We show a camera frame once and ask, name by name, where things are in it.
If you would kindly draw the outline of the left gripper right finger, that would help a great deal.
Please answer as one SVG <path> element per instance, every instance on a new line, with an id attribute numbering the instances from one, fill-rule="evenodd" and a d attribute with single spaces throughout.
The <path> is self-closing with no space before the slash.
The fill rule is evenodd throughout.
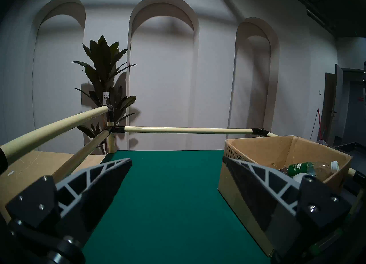
<path id="1" fill-rule="evenodd" d="M 223 198 L 268 256 L 301 256 L 343 225 L 351 205 L 309 176 L 223 157 Z"/>

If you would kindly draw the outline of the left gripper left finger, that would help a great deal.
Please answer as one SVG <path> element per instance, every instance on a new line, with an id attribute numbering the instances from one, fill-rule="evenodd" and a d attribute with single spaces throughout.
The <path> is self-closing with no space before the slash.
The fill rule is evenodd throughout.
<path id="1" fill-rule="evenodd" d="M 56 183 L 40 177 L 5 208 L 12 221 L 55 237 L 71 236 L 85 245 L 116 196 L 132 166 L 130 158 L 73 173 Z"/>

